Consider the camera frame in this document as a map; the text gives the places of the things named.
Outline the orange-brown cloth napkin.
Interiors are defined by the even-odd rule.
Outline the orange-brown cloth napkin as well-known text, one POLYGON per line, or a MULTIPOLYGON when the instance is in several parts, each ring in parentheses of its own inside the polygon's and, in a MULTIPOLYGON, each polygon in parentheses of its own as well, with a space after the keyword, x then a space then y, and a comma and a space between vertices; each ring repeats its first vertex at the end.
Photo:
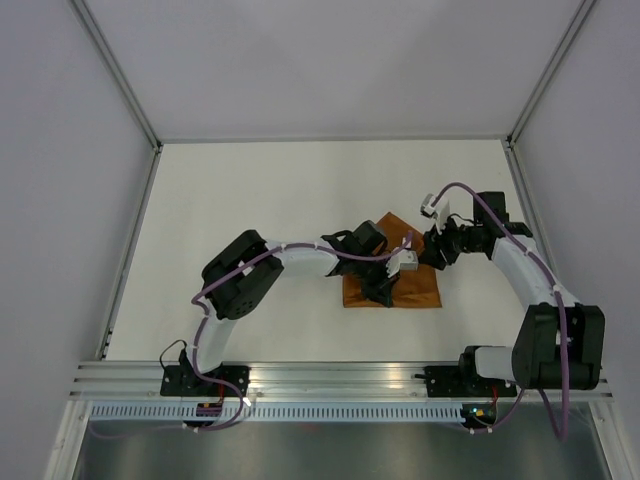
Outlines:
MULTIPOLYGON (((423 234, 392 212, 386 213, 376 224, 384 231, 388 244, 379 247, 377 255, 388 253, 399 247, 408 232, 412 233, 411 249, 417 254, 424 250, 423 234)), ((353 275, 342 280, 344 308, 384 308, 384 305, 368 300, 363 295, 364 284, 353 275)), ((436 271, 433 267, 419 264, 416 270, 399 272, 398 280, 391 289, 391 308, 426 309, 442 306, 436 271)))

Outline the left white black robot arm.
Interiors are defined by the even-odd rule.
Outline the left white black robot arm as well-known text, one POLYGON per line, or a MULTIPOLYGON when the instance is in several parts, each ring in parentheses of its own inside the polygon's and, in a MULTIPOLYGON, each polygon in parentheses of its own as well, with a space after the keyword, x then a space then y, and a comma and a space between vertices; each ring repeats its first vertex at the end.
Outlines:
POLYGON ((202 270, 202 289, 192 304, 203 310, 194 340, 182 346, 176 365, 160 359, 163 396, 206 396, 230 381, 222 374, 224 354, 238 321, 259 306, 282 278, 352 275, 365 299, 383 307, 393 305, 393 287, 400 277, 402 255, 409 240, 387 253, 385 233, 365 221, 355 230, 342 230, 308 242, 277 242, 246 230, 202 270))

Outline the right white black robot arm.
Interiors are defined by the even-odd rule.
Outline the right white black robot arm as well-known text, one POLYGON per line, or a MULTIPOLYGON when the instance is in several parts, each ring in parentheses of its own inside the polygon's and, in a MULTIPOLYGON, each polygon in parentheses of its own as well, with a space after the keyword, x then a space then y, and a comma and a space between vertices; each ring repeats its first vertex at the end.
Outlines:
POLYGON ((462 254, 482 253, 508 280, 525 316, 513 346, 469 346, 456 371, 459 388, 478 395, 493 379, 525 389, 592 390, 600 379, 604 312, 571 294, 542 260, 532 232, 513 222, 504 193, 480 192, 473 220, 458 224, 442 194, 428 195, 420 212, 432 220, 421 263, 436 270, 462 254))

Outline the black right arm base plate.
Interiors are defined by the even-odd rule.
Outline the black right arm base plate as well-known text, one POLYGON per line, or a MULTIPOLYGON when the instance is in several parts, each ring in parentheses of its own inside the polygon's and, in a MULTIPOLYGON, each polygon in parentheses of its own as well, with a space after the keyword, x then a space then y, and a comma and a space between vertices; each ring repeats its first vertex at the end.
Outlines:
POLYGON ((423 369, 429 398, 515 398, 514 385, 507 386, 504 380, 488 379, 475 373, 464 373, 456 365, 431 365, 423 369))

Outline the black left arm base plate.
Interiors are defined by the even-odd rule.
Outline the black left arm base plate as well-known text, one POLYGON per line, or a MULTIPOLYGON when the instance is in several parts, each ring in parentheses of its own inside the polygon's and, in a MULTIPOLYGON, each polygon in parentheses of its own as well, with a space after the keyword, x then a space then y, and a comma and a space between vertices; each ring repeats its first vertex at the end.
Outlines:
POLYGON ((166 366, 160 385, 162 397, 238 397, 249 386, 249 367, 221 365, 206 374, 208 381, 198 377, 189 365, 166 366))

